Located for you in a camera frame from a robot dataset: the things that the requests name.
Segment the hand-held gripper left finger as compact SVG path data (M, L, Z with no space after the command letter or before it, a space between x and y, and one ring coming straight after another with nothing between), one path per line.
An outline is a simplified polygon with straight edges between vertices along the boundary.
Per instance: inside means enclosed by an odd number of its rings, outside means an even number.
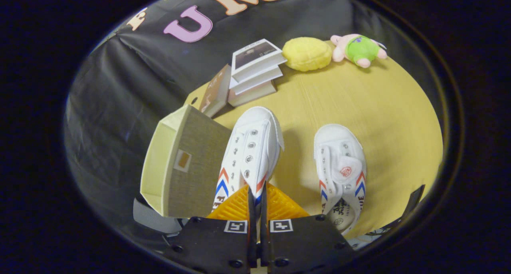
M244 185L208 217L192 217L163 256L187 272L249 274L257 267L257 218Z

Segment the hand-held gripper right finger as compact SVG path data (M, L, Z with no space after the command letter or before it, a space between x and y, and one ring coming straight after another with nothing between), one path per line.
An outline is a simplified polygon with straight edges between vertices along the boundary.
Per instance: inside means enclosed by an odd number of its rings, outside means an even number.
M355 257L324 214L309 216L270 183L261 196L259 253L269 274L331 274Z

